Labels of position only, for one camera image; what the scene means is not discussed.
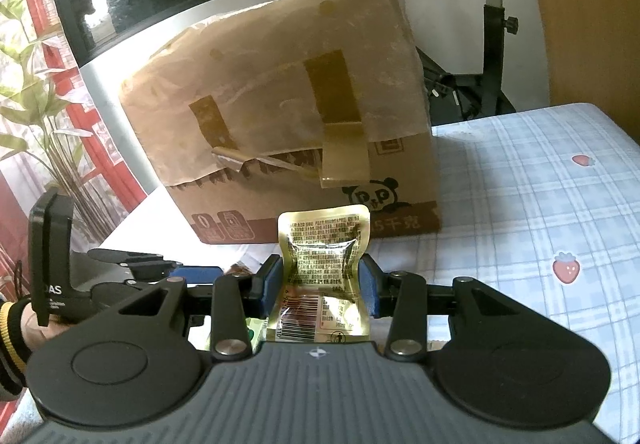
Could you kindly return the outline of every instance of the table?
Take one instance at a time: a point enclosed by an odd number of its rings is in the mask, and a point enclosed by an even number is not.
[[[442,229],[377,239],[385,271],[451,284],[473,276],[570,328],[607,356],[612,382],[596,423],[640,438],[640,147],[591,104],[488,117],[433,129]],[[207,246],[164,189],[105,241],[187,265],[257,269],[276,245]],[[372,322],[384,340],[389,319]],[[445,318],[430,340],[448,340]]]

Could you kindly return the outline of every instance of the panda logo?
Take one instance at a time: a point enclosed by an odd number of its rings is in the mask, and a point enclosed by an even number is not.
[[[398,181],[386,178],[383,181],[370,180],[369,184],[342,188],[349,197],[350,204],[364,204],[372,213],[392,213],[400,207],[409,206],[398,201]]]

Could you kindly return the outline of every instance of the white crosshair mark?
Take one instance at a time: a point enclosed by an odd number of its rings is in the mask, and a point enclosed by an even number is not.
[[[324,358],[325,355],[327,355],[329,352],[326,350],[323,350],[320,347],[316,347],[313,350],[309,350],[308,354],[315,359],[320,359],[320,358]]]

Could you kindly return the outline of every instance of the snack pouch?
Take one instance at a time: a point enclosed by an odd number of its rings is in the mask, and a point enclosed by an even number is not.
[[[366,205],[283,213],[278,238],[284,285],[267,340],[344,343],[369,340],[358,262],[369,243]]]

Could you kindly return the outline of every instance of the gray ribbed surface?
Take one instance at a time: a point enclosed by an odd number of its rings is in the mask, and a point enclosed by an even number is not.
[[[437,443],[610,444],[584,423],[531,433],[491,426],[450,405],[415,364],[369,343],[264,344],[252,359],[213,368],[198,393],[139,428],[89,432],[47,423],[29,444]]]

